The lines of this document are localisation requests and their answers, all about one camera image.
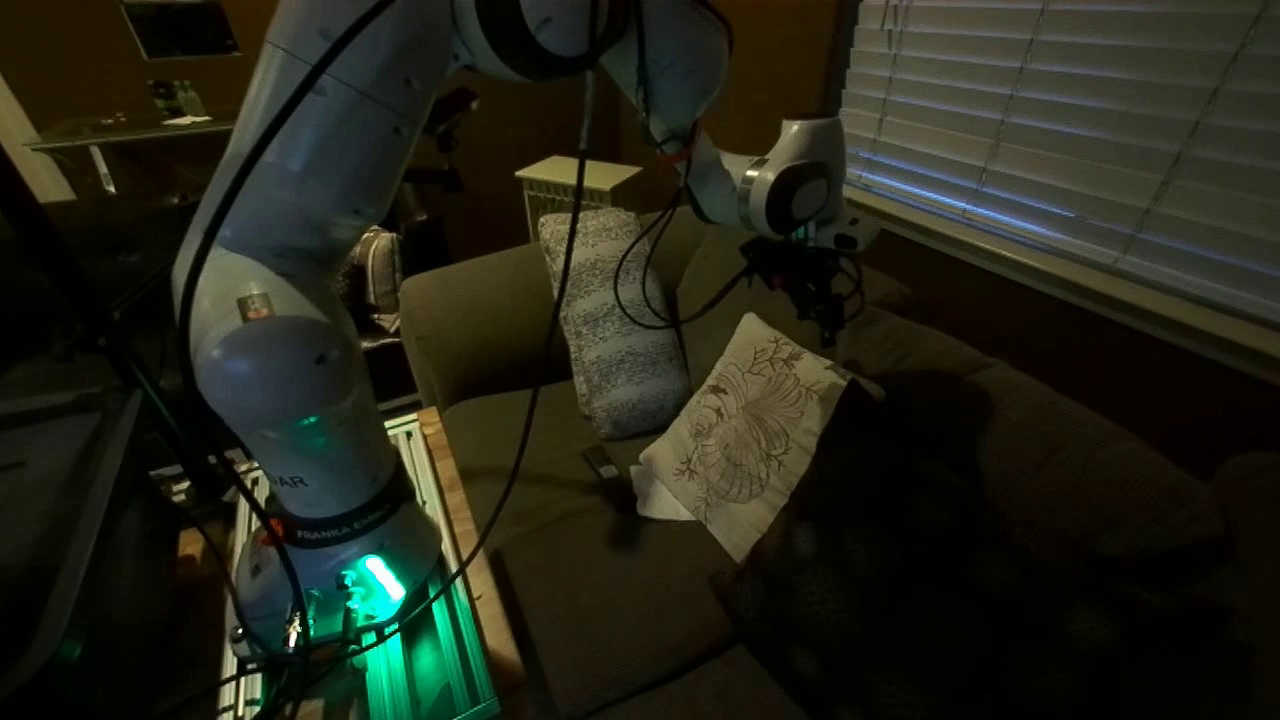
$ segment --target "window blinds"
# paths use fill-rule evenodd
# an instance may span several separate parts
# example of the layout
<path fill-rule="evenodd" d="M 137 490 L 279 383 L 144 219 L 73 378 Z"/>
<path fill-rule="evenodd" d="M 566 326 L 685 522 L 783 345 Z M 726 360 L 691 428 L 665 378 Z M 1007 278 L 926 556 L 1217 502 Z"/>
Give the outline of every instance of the window blinds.
<path fill-rule="evenodd" d="M 1280 326 L 1275 0 L 864 0 L 848 190 Z"/>

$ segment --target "brown couch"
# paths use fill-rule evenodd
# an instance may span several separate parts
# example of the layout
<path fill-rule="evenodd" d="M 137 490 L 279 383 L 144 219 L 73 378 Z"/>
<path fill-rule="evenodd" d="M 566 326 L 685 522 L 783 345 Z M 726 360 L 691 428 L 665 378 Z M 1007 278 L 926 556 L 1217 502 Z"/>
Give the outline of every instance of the brown couch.
<path fill-rule="evenodd" d="M 740 270 L 740 243 L 740 234 L 704 227 L 702 219 L 680 216 L 658 258 L 672 303 L 685 311 L 702 309 Z M 914 631 L 926 629 L 926 616 L 941 614 L 891 616 L 890 610 L 909 610 L 926 591 L 974 587 L 974 577 L 947 587 L 919 584 L 919 577 L 941 572 L 928 569 L 938 551 L 915 550 L 915 530 L 926 525 L 890 511 L 903 509 L 903 477 L 914 490 L 915 477 L 926 477 L 919 490 L 958 490 L 958 479 L 974 479 L 967 490 L 981 496 L 981 509 L 966 502 L 946 502 L 946 509 L 958 515 L 966 506 L 966 530 L 981 530 L 983 540 L 967 545 L 974 537 L 966 537 L 962 545 L 975 551 L 953 563 L 967 563 L 997 550 L 999 562 L 1035 569 L 1035 587 L 1049 587 L 1035 610 L 1056 616 L 1049 619 L 1049 631 L 1061 631 L 1056 625 L 1066 619 L 1061 581 L 1078 581 L 1079 572 L 1089 581 L 1067 587 L 1089 587 L 1083 595 L 1141 601 L 1143 619 L 1135 629 L 1175 629 L 1172 637 L 1187 629 L 1193 640 L 1169 644 L 1166 658 L 1172 647 L 1202 652 L 1193 673 L 1182 668 L 1193 683 L 1175 673 L 1141 673 L 1141 682 L 1132 682 L 1175 682 L 1186 683 L 1186 696 L 1182 687 L 1169 687 L 1159 707 L 1135 703 L 1159 696 L 1143 687 L 1132 694 L 1124 716 L 1159 716 L 1169 707 L 1239 716 L 1250 707 L 1275 707 L 1264 703 L 1271 694 L 1264 673 L 1275 668 L 1275 658 L 1260 647 L 1275 647 L 1280 604 L 1271 591 L 1280 587 L 1280 525 L 1270 525 L 1264 509 L 1280 509 L 1280 466 L 1251 456 L 1217 479 L 1198 479 L 1132 434 L 1056 395 L 1041 382 L 896 316 L 891 303 L 900 292 L 909 290 L 868 270 L 868 309 L 828 354 L 880 382 L 890 402 L 856 395 L 842 404 L 792 509 L 778 522 L 768 540 L 756 545 L 752 562 L 735 569 L 702 525 L 641 522 L 629 483 L 609 479 L 590 466 L 590 456 L 614 456 L 629 467 L 653 436 L 595 442 L 591 419 L 577 409 L 561 333 L 543 363 L 540 349 L 551 316 L 551 290 L 532 243 L 437 270 L 403 286 L 403 354 L 421 395 L 444 414 L 482 522 L 492 511 L 511 467 L 532 395 L 527 388 L 543 382 L 517 491 L 488 540 L 527 661 L 532 716 L 824 716 L 844 703 L 864 716 L 958 716 L 958 707 L 938 707 L 928 703 L 928 694 L 900 687 L 900 682 L 884 673 L 890 666 L 915 668 L 915 661 L 900 661 L 903 647 L 946 658 L 946 631 Z M 779 292 L 740 286 L 715 311 L 680 333 L 691 388 L 707 378 L 750 309 L 816 349 L 816 329 L 800 326 Z M 842 490 L 828 496 L 824 490 L 832 477 L 856 477 L 860 483 L 844 490 L 844 479 L 838 479 Z M 816 604 L 792 604 L 795 587 L 810 587 L 813 577 L 795 581 L 779 545 L 813 522 L 806 511 L 822 506 L 832 509 L 832 502 L 838 509 L 848 502 L 848 525 L 838 511 L 824 534 L 844 540 L 896 534 L 896 550 L 914 545 L 914 551 L 896 551 L 890 577 L 900 595 L 890 595 L 880 616 L 842 604 L 842 591 L 884 595 L 890 587 L 890 581 L 880 587 L 876 581 L 848 572 L 848 551 L 828 563 L 838 569 L 838 581 L 816 584 Z M 832 640 L 838 661 L 832 647 L 792 647 L 795 619 L 816 625 L 810 637 Z M 967 637 L 1011 637 L 1024 629 L 1004 616 L 993 619 L 989 614 L 983 619 L 967 616 L 958 619 L 958 629 L 962 625 Z M 958 647 L 962 666 L 953 666 L 953 677 L 958 668 L 975 666 L 975 644 L 953 644 L 953 652 Z M 983 644 L 981 652 L 983 661 L 1004 666 L 1011 644 Z"/>

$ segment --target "couch armrest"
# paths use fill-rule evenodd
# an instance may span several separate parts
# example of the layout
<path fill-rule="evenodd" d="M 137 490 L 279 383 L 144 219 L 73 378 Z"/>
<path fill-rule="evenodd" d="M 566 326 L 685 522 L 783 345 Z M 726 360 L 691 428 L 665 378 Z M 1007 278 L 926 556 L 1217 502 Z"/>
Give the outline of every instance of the couch armrest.
<path fill-rule="evenodd" d="M 532 243 L 416 274 L 400 286 L 400 337 L 429 404 L 532 388 L 567 378 L 566 333 L 551 320 L 551 286 Z"/>

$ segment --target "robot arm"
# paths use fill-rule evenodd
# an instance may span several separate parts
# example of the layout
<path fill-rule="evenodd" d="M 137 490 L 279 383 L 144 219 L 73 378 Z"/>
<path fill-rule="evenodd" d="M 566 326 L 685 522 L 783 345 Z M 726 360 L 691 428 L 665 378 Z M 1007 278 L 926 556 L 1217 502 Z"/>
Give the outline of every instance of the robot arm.
<path fill-rule="evenodd" d="M 171 286 L 196 388 L 269 472 L 320 604 L 369 551 L 413 591 L 437 563 L 338 278 L 462 65 L 520 82 L 603 65 L 715 223 L 783 240 L 842 203 L 832 119 L 783 124 L 768 157 L 715 153 L 702 132 L 728 65 L 726 19 L 702 0 L 279 0 Z M 279 551 L 252 545 L 235 587 L 249 631 L 284 647 Z"/>

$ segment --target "white pillow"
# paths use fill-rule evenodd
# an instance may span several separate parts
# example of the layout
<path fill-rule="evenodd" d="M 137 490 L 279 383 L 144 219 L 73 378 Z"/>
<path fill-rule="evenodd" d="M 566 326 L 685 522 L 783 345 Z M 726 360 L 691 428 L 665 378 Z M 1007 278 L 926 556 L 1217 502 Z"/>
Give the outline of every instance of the white pillow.
<path fill-rule="evenodd" d="M 571 212 L 540 216 L 540 253 L 561 290 Z M 641 235 L 641 219 L 619 210 L 579 212 L 561 329 L 567 342 L 579 409 L 599 436 L 641 436 L 665 428 L 690 402 L 690 367 L 676 329 L 641 296 L 641 274 L 653 240 L 641 240 L 619 280 L 615 265 Z M 644 278 L 648 300 L 668 316 L 658 278 Z"/>
<path fill-rule="evenodd" d="M 665 483 L 745 562 L 810 472 L 844 383 L 842 363 L 750 311 L 637 477 Z"/>

